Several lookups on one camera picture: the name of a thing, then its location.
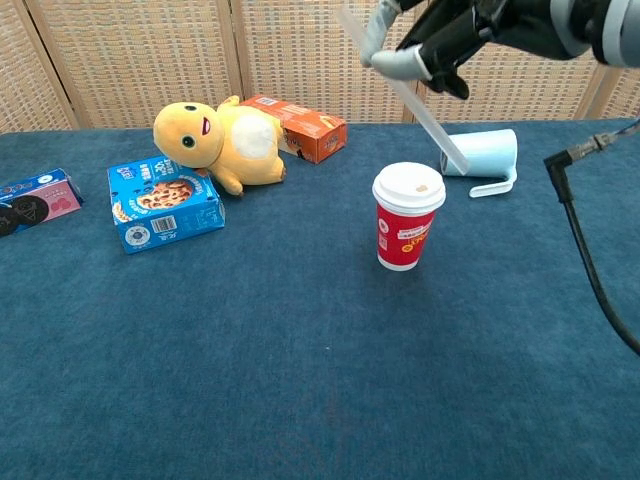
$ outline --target clear plastic straw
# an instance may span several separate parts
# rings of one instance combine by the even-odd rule
[[[346,32],[356,43],[358,48],[362,50],[366,45],[367,33],[358,23],[346,6],[343,6],[337,13],[338,20],[342,24]],[[447,132],[444,131],[438,121],[431,115],[425,104],[420,98],[412,92],[406,83],[391,78],[383,78],[389,83],[391,88],[402,98],[405,105],[413,112],[420,124],[424,127],[431,138],[438,144],[442,151],[447,155],[449,161],[462,174],[466,175],[469,171],[469,162],[462,154],[458,147],[451,141]]]

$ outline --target white cup lid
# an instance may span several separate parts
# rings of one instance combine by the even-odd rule
[[[374,181],[373,194],[378,201],[407,213],[433,211],[446,197],[442,175],[427,165],[413,162],[383,168]]]

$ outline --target black cable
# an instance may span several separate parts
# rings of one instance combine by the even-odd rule
[[[620,317],[618,317],[618,314],[609,303],[609,299],[607,298],[607,294],[605,293],[604,288],[602,288],[600,279],[598,278],[598,273],[596,272],[596,267],[594,266],[591,255],[589,254],[587,242],[582,235],[582,229],[580,228],[580,222],[578,221],[576,211],[573,208],[573,203],[567,202],[564,204],[564,207],[567,211],[569,225],[571,226],[573,237],[575,238],[576,245],[578,246],[578,251],[580,252],[582,262],[584,263],[585,269],[587,271],[587,276],[589,277],[591,288],[595,293],[602,312],[604,313],[605,317],[607,317],[607,320],[616,331],[618,336],[622,338],[622,340],[629,346],[629,348],[631,348],[631,350],[640,355],[640,342],[638,342],[638,340],[632,335],[629,329],[622,323]]]
[[[591,288],[598,300],[598,304],[618,336],[629,348],[631,348],[631,350],[640,356],[640,342],[632,335],[622,320],[620,320],[620,317],[618,317],[618,314],[609,302],[607,294],[600,283],[596,267],[591,258],[591,254],[589,253],[587,242],[582,234],[582,229],[580,228],[578,215],[576,214],[573,206],[573,194],[565,173],[566,167],[572,165],[575,161],[584,158],[590,153],[604,150],[605,147],[615,142],[620,136],[631,135],[638,131],[640,131],[640,119],[616,133],[594,135],[588,142],[552,155],[545,159],[544,162],[547,167],[549,177],[551,178],[551,183],[558,195],[558,200],[565,207],[573,237],[578,247],[578,251],[580,252],[580,256],[582,257],[587,277],[589,278]]]

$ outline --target orange snack box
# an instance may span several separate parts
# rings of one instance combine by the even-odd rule
[[[284,151],[318,164],[347,143],[347,123],[332,115],[290,102],[256,95],[241,105],[262,110],[280,120],[285,133]]]

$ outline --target pink snack box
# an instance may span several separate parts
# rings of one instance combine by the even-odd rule
[[[79,190],[58,168],[0,187],[0,237],[81,208]]]

